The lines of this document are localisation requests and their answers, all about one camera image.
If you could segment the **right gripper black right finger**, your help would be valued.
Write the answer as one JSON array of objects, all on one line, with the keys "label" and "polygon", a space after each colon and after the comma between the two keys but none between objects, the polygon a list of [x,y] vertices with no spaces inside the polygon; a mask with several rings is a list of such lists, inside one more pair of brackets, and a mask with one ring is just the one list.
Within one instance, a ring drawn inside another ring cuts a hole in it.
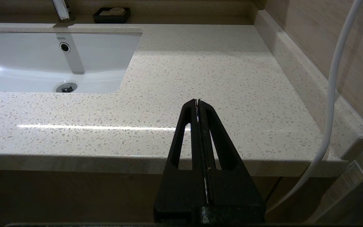
[{"label": "right gripper black right finger", "polygon": [[198,101],[207,205],[201,224],[263,223],[265,203],[215,109]]}]

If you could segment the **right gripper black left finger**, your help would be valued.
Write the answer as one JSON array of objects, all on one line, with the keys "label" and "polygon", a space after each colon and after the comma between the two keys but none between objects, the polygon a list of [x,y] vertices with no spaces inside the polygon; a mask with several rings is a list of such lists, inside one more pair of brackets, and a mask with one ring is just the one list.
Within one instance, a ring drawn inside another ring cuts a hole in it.
[{"label": "right gripper black left finger", "polygon": [[[179,169],[185,127],[190,124],[192,169]],[[197,100],[186,102],[180,112],[160,187],[153,206],[156,223],[185,224],[197,218],[198,210],[207,204],[204,158]]]}]

